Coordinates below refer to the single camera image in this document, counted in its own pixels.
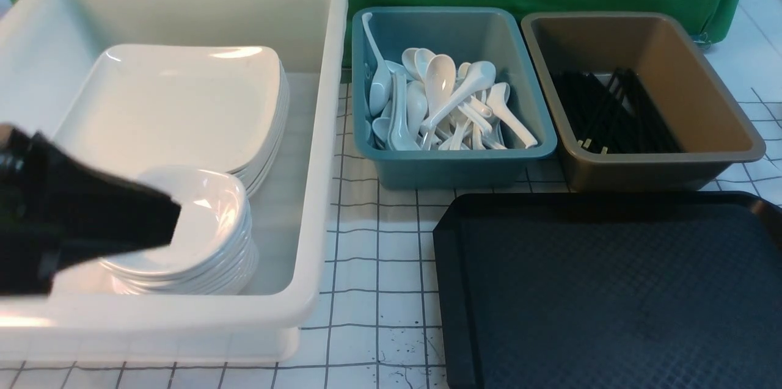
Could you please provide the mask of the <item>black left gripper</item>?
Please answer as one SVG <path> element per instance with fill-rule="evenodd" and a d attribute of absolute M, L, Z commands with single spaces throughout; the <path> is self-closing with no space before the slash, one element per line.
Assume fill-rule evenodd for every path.
<path fill-rule="evenodd" d="M 47 296 L 56 269 L 171 243 L 181 205 L 2 124 L 2 296 Z"/>

